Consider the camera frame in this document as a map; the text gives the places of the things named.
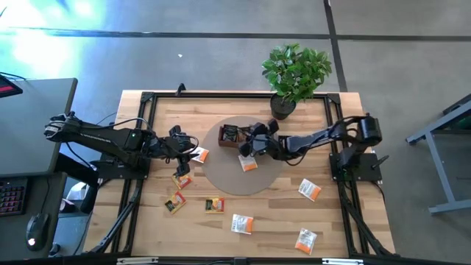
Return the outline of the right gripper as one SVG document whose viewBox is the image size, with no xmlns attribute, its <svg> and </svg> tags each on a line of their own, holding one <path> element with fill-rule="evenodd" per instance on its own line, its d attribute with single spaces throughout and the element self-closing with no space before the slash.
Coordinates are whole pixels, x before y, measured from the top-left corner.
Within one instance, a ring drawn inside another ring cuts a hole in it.
<svg viewBox="0 0 471 265">
<path fill-rule="evenodd" d="M 264 155 L 280 151 L 280 143 L 275 138 L 275 133 L 279 130 L 276 119 L 271 119 L 265 124 L 268 132 L 265 135 L 257 135 L 254 138 L 251 135 L 239 135 L 238 142 L 240 144 L 247 143 L 238 148 L 238 151 L 244 157 Z M 242 127 L 241 131 L 246 134 L 251 133 L 251 126 Z"/>
</svg>

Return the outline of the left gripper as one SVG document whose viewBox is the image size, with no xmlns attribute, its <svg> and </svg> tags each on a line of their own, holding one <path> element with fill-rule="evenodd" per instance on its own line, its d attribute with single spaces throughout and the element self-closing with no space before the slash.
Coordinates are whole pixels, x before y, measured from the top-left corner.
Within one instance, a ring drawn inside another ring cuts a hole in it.
<svg viewBox="0 0 471 265">
<path fill-rule="evenodd" d="M 166 162 L 176 160 L 178 166 L 176 172 L 177 176 L 183 176 L 190 172 L 189 161 L 195 157 L 195 154 L 190 154 L 196 147 L 190 148 L 185 152 L 180 151 L 178 137 L 180 135 L 187 135 L 182 132 L 180 125 L 175 125 L 169 130 L 169 136 L 159 138 L 158 142 L 158 158 L 164 159 Z"/>
</svg>

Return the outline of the white orange Tazo tea packet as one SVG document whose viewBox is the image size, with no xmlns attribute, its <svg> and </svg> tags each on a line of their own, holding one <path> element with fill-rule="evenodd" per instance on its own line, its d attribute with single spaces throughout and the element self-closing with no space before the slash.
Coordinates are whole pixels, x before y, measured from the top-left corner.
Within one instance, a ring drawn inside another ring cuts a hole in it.
<svg viewBox="0 0 471 265">
<path fill-rule="evenodd" d="M 204 163 L 209 154 L 209 151 L 202 147 L 197 147 L 191 154 L 192 154 L 192 160 L 195 160 L 196 162 L 199 162 L 199 163 Z"/>
<path fill-rule="evenodd" d="M 231 231 L 234 233 L 243 233 L 250 235 L 252 233 L 253 218 L 249 216 L 242 216 L 233 214 L 231 222 Z"/>
<path fill-rule="evenodd" d="M 244 157 L 243 155 L 238 156 L 239 162 L 241 164 L 243 172 L 252 171 L 257 169 L 258 165 L 254 157 L 247 156 Z"/>
<path fill-rule="evenodd" d="M 322 189 L 319 186 L 312 183 L 310 180 L 303 179 L 300 183 L 298 192 L 310 201 L 315 202 L 321 190 Z"/>
<path fill-rule="evenodd" d="M 295 243 L 295 248 L 300 250 L 308 255 L 313 251 L 314 244 L 317 238 L 317 234 L 314 232 L 302 228 L 300 234 L 298 235 L 297 241 Z"/>
</svg>

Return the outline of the wooden tea caddy box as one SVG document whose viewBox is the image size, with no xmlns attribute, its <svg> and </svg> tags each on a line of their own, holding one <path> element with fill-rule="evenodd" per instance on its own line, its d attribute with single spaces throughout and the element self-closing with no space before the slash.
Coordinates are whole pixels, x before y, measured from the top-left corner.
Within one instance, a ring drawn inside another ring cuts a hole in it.
<svg viewBox="0 0 471 265">
<path fill-rule="evenodd" d="M 233 142 L 233 141 L 223 141 L 222 140 L 222 135 L 223 135 L 223 128 L 224 127 L 232 127 L 232 126 L 236 126 L 236 125 L 233 125 L 233 124 L 224 124 L 222 126 L 220 126 L 219 128 L 219 136 L 218 136 L 218 144 L 219 146 L 223 146 L 223 147 L 231 147 L 231 148 L 239 148 L 240 146 L 244 145 L 244 144 L 247 144 L 247 143 L 242 143 L 240 144 L 238 141 L 237 142 Z M 241 128 L 242 127 L 238 127 L 238 135 L 250 135 L 250 134 L 246 134 L 246 133 L 243 133 L 241 131 Z"/>
</svg>

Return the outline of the yellow red tea packet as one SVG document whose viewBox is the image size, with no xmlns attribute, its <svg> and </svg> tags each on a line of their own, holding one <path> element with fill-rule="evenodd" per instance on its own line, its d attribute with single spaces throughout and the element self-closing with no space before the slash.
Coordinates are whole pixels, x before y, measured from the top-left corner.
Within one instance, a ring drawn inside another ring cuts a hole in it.
<svg viewBox="0 0 471 265">
<path fill-rule="evenodd" d="M 184 204 L 186 204 L 186 198 L 180 191 L 174 192 L 164 203 L 171 214 L 176 213 Z"/>
<path fill-rule="evenodd" d="M 171 179 L 179 190 L 184 189 L 186 186 L 193 182 L 193 179 L 189 174 L 183 176 L 177 176 L 174 174 Z"/>
<path fill-rule="evenodd" d="M 214 197 L 205 200 L 206 213 L 223 213 L 224 212 L 224 198 Z"/>
</svg>

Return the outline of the round grey table mat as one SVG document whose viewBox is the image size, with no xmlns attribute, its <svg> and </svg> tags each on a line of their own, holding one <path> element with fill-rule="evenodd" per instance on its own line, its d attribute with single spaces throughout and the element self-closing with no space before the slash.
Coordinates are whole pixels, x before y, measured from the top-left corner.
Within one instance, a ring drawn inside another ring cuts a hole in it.
<svg viewBox="0 0 471 265">
<path fill-rule="evenodd" d="M 252 125 L 260 119 L 249 116 L 232 116 L 215 123 L 200 146 L 209 151 L 202 170 L 207 179 L 219 190 L 232 195 L 252 195 L 268 188 L 283 169 L 283 163 L 268 155 L 257 156 L 256 169 L 244 172 L 236 147 L 219 146 L 219 128 L 224 124 L 241 127 Z"/>
</svg>

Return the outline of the green plant in black pot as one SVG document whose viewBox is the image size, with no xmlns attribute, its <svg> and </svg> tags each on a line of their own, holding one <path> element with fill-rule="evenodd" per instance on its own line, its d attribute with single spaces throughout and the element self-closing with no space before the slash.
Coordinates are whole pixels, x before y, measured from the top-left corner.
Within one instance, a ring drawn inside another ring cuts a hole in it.
<svg viewBox="0 0 471 265">
<path fill-rule="evenodd" d="M 262 75 L 274 92 L 269 105 L 277 120 L 288 118 L 298 102 L 312 98 L 333 72 L 326 52 L 302 48 L 298 43 L 273 48 L 262 68 Z"/>
</svg>

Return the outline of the black support beam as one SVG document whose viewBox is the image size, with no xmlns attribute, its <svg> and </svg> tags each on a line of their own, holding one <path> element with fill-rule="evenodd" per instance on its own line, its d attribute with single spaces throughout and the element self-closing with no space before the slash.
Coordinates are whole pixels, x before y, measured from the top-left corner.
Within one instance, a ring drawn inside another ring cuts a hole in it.
<svg viewBox="0 0 471 265">
<path fill-rule="evenodd" d="M 54 171 L 66 173 L 69 177 L 89 186 L 88 192 L 80 206 L 80 210 L 83 213 L 91 213 L 99 190 L 98 173 L 62 153 L 57 156 Z"/>
</svg>

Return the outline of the black computer mouse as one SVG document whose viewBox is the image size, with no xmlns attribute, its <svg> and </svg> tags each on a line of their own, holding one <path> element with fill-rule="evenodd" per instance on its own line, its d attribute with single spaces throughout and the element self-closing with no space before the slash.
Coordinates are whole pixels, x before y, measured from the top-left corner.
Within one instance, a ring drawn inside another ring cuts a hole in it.
<svg viewBox="0 0 471 265">
<path fill-rule="evenodd" d="M 26 226 L 26 247 L 30 251 L 43 249 L 47 242 L 50 217 L 47 213 L 32 216 Z"/>
</svg>

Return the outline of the backlit black keyboard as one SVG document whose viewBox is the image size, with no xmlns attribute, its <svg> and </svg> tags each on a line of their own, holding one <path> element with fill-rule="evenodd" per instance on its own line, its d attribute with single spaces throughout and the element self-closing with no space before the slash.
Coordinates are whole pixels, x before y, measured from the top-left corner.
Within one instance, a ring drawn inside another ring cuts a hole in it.
<svg viewBox="0 0 471 265">
<path fill-rule="evenodd" d="M 27 186 L 27 178 L 0 178 L 0 217 L 24 214 Z"/>
</svg>

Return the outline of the black computer monitor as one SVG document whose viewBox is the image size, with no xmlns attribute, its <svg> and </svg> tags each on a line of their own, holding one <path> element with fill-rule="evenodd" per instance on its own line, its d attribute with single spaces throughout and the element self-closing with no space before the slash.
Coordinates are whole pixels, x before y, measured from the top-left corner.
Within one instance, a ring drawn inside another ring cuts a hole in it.
<svg viewBox="0 0 471 265">
<path fill-rule="evenodd" d="M 0 98 L 22 94 L 23 90 L 0 74 Z"/>
</svg>

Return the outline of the dark grey desk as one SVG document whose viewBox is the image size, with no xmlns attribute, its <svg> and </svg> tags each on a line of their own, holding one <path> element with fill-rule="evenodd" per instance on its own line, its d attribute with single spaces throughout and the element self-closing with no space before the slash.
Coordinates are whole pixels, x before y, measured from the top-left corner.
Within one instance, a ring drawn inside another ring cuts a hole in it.
<svg viewBox="0 0 471 265">
<path fill-rule="evenodd" d="M 0 213 L 0 261 L 46 258 L 52 247 L 66 175 L 63 173 L 29 177 L 0 177 L 0 194 L 8 186 L 24 187 L 19 214 Z M 44 229 L 43 248 L 31 251 L 27 247 L 26 229 L 29 220 L 43 213 L 49 216 Z"/>
</svg>

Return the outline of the silver metal bracket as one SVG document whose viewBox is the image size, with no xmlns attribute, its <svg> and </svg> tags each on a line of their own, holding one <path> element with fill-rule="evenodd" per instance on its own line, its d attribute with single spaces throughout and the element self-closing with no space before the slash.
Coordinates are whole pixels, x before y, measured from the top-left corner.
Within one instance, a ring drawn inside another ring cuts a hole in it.
<svg viewBox="0 0 471 265">
<path fill-rule="evenodd" d="M 116 265 L 144 265 L 144 264 L 157 264 L 158 257 L 126 257 L 118 258 Z"/>
<path fill-rule="evenodd" d="M 322 265 L 364 265 L 364 261 L 349 258 L 323 258 Z"/>
</svg>

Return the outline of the grey metal table frame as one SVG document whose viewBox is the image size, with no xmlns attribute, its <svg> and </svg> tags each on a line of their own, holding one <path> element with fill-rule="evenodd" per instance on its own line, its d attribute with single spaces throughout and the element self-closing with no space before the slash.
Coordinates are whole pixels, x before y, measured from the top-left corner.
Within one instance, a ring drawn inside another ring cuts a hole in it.
<svg viewBox="0 0 471 265">
<path fill-rule="evenodd" d="M 439 154 L 437 135 L 452 135 L 463 137 L 455 146 L 458 148 L 452 154 L 453 164 L 460 166 L 465 159 L 465 152 L 469 153 L 471 166 L 471 93 L 453 103 L 442 111 L 442 117 L 418 130 L 405 139 L 407 144 L 413 146 L 421 140 L 427 142 L 433 163 L 439 176 L 446 196 L 446 202 L 430 206 L 431 215 L 471 209 L 471 199 L 456 199 L 445 168 L 445 160 Z"/>
</svg>

